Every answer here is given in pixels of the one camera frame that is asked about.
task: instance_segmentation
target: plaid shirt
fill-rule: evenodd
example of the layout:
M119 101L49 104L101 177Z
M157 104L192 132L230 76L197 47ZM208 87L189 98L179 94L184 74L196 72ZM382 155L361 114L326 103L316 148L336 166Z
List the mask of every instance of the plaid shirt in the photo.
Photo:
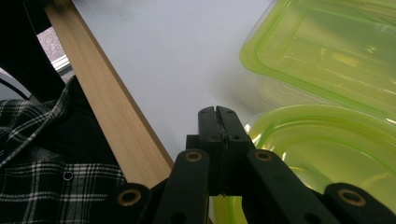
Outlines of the plaid shirt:
M40 132L66 114L72 81L58 101L0 102L1 223L87 223L107 194L125 183L114 164L19 162Z

